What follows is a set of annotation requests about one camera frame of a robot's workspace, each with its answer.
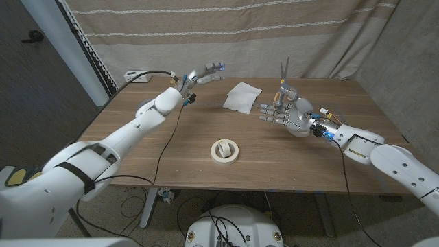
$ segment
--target table leg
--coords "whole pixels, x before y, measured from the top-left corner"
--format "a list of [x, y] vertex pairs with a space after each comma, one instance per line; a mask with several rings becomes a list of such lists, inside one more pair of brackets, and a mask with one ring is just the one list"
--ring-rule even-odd
[[320, 217], [322, 218], [324, 231], [328, 237], [335, 237], [334, 226], [331, 219], [331, 213], [329, 212], [327, 197], [322, 194], [314, 194], [316, 199], [317, 207], [320, 212]]
[[158, 188], [150, 188], [150, 190], [148, 191], [145, 207], [143, 208], [142, 218], [140, 220], [141, 228], [146, 228], [146, 226], [150, 222], [152, 209], [154, 208], [154, 205], [157, 200], [157, 192], [158, 192]]

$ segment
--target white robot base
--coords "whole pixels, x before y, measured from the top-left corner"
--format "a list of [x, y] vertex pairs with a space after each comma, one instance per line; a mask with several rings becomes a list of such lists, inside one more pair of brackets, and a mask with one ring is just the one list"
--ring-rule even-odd
[[[224, 217], [236, 225], [234, 227], [227, 220], [218, 220], [218, 228], [222, 234], [228, 235], [228, 241], [234, 246], [252, 247], [283, 247], [283, 240], [279, 227], [260, 211], [243, 205], [224, 205], [211, 209], [213, 219]], [[228, 246], [218, 233], [209, 212], [201, 215], [187, 231], [186, 247]]]

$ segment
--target white paper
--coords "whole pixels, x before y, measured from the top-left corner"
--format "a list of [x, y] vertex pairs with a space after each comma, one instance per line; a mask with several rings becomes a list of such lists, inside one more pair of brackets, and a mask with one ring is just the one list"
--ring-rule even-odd
[[257, 94], [255, 93], [235, 92], [227, 97], [226, 102], [224, 102], [222, 107], [237, 110], [240, 113], [249, 114], [250, 110], [252, 110], [256, 96]]
[[238, 85], [236, 85], [230, 92], [228, 92], [227, 95], [231, 95], [233, 93], [254, 93], [256, 96], [261, 94], [262, 90], [257, 89], [254, 86], [250, 86], [249, 84], [246, 84], [245, 82], [240, 82]]

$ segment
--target blue light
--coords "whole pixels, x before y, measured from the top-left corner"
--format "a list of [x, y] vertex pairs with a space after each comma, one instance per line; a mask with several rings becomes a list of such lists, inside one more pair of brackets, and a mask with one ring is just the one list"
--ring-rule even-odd
[[323, 136], [324, 136], [324, 138], [326, 138], [328, 140], [334, 139], [334, 134], [331, 134], [331, 133], [329, 133], [327, 131], [323, 134]]

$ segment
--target robot fingers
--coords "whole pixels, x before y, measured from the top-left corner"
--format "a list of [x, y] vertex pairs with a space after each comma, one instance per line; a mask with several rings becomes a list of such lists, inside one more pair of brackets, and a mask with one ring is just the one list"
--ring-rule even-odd
[[276, 117], [266, 117], [266, 116], [259, 116], [260, 120], [264, 120], [264, 121], [270, 121], [276, 124], [284, 124], [285, 120], [284, 119], [279, 119]]
[[275, 117], [280, 117], [280, 118], [284, 118], [284, 119], [288, 119], [288, 117], [289, 117], [289, 115], [285, 114], [285, 111], [286, 111], [285, 108], [281, 109], [279, 112], [276, 112], [274, 110], [268, 110], [268, 109], [261, 109], [260, 111], [263, 114], [267, 114], [267, 115], [275, 116]]
[[196, 80], [196, 78], [203, 78], [206, 75], [210, 75], [215, 73], [216, 71], [223, 71], [226, 68], [223, 63], [220, 62], [212, 62], [204, 65], [203, 67], [194, 69], [189, 75], [188, 78], [191, 80]]
[[226, 78], [222, 75], [206, 75], [203, 78], [198, 79], [196, 82], [197, 84], [204, 85], [214, 80], [224, 80], [224, 79]]
[[287, 111], [291, 107], [292, 107], [292, 105], [288, 104], [286, 102], [282, 103], [281, 107], [269, 105], [269, 104], [261, 104], [261, 109], [274, 110], [277, 113], [284, 113], [285, 111]]
[[210, 73], [215, 73], [216, 71], [223, 71], [226, 68], [224, 67], [223, 63], [220, 62], [212, 62], [210, 64], [206, 64], [206, 71], [209, 74]]

